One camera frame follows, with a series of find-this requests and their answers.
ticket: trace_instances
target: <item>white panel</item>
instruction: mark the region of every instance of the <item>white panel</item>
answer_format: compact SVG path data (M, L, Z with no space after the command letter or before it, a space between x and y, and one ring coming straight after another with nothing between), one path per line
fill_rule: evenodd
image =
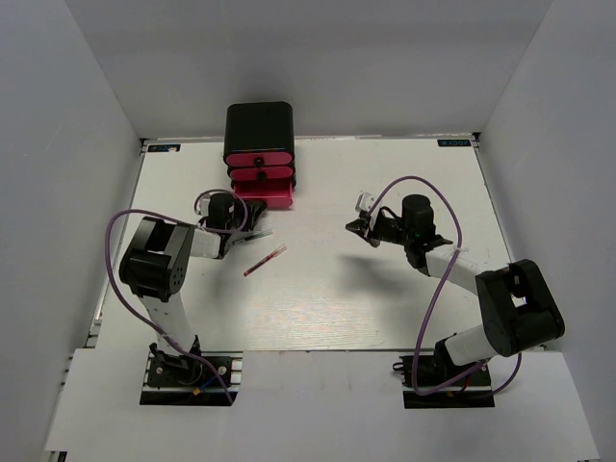
M345 230L357 218L360 191L380 193L404 174L427 178L450 201L469 249L464 258L489 268L508 263L471 147L439 147L436 140L303 140L295 148L292 210L267 211L259 222L273 235L231 248L224 260L190 260L182 299L205 350L414 347L438 280L412 269L401 246L372 248ZM229 186L221 153L222 143L200 142L184 143L179 152L145 154L133 206L196 222L197 195ZM447 209L425 185L397 185L384 204L399 212L411 193L430 198L439 233L454 239ZM140 221L129 219L124 246ZM243 277L282 244L286 252ZM122 291L140 307L127 286ZM145 347L154 341L154 333L111 291L103 312L99 346ZM448 284L425 344L433 347L479 323L476 297Z
M67 0L143 138L285 99L300 135L480 130L551 0Z
M194 343L181 294L173 295L168 301L161 301L155 296L142 296L139 301L147 310L149 318L165 331L175 343L185 351L190 351ZM166 354L177 354L162 335L157 334L157 347Z
M0 460L39 460L139 141L61 0L0 2Z
M425 262L430 277L436 277L439 279L443 277L443 274L447 271L449 261L451 260L455 249L455 244L443 245L425 254ZM504 264L509 263L496 262L492 265L479 265L477 262L469 260L465 256L465 253L466 250L464 250L464 248L458 253L458 258L455 260L455 265L449 273L448 282L469 291L473 295L477 295L477 284L475 282L475 277L478 274L482 274L487 270L500 270L504 267Z
M389 352L247 352L231 407L139 406L145 350L76 352L48 449L127 460L576 461L597 457L560 353L527 353L488 409L404 409ZM502 383L515 358L491 362Z
M553 3L484 133L516 258L541 267L602 460L616 460L616 3Z
M456 366L472 364L498 355L485 335L483 324L449 337L445 340L445 347Z

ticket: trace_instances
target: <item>black metal base plate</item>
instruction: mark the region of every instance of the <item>black metal base plate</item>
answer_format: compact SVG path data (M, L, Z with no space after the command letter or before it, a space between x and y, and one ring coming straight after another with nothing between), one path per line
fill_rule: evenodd
M222 374L224 384L231 388L232 356L203 356L218 369L221 366L226 368L226 373ZM150 366L141 390L140 404L143 405L162 405L162 406L230 406L229 400L220 387L217 380L198 395L193 390L206 383L213 376L212 372L203 367L199 377L193 377L192 381L187 381L187 377L175 371L173 367L165 367L156 357L150 356ZM237 386L232 387L236 390L229 390L231 397L235 400L238 393Z
M475 387L490 387L492 379L490 371L486 366L470 375L468 387L463 392L444 391L433 393L426 397L417 395L412 390L411 373L413 356L401 356L403 367L404 389L404 409L453 409L453 408L475 408L475 407L494 407L494 398L486 397L488 390L474 390ZM420 356L420 367L418 370L418 383L421 387L432 387L443 382L443 377L436 373L433 367L434 357L431 354ZM454 386L459 390L465 386L467 378L461 379Z

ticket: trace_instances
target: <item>sticker label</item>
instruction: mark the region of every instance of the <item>sticker label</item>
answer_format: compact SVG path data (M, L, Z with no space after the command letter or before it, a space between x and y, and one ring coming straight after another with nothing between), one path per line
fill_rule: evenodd
M147 152L178 152L180 144L150 144Z
M437 140L441 147L470 147L469 140Z

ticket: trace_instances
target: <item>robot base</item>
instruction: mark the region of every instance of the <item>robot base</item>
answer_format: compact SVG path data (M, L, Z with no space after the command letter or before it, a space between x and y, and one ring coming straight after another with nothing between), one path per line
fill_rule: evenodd
M242 377L242 355L238 353L208 353L203 355L218 369L224 384L235 399L240 390ZM173 367L161 363L151 355L145 370L141 388L140 404L158 406L229 406L226 394L211 371L203 366L200 376L186 381ZM200 393L194 390L210 382Z
M402 373L402 395L404 409L451 409L470 407L494 407L494 398L486 397L491 390L492 379L486 366L461 379L455 386L447 387L442 391L426 397L417 395L411 386L411 373L413 356L400 356L401 362L394 364L394 371ZM435 366L432 354L420 356L418 382L421 387L431 387L442 383L448 377L443 376Z

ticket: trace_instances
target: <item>red marker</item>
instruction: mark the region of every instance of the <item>red marker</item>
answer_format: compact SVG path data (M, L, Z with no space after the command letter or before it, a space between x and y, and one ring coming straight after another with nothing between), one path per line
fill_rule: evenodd
M247 269L246 271L244 271L244 277L247 277L249 274L251 274L252 272L254 272L256 269L262 267L265 263L267 263L269 260L271 260L273 257L277 257L278 255L280 255L282 252L284 252L287 249L287 246L282 244L280 245L278 248L276 248L270 255L268 255L266 258L264 258L263 260L261 260L259 263L257 263L256 265L254 265L253 267L250 267L249 269Z

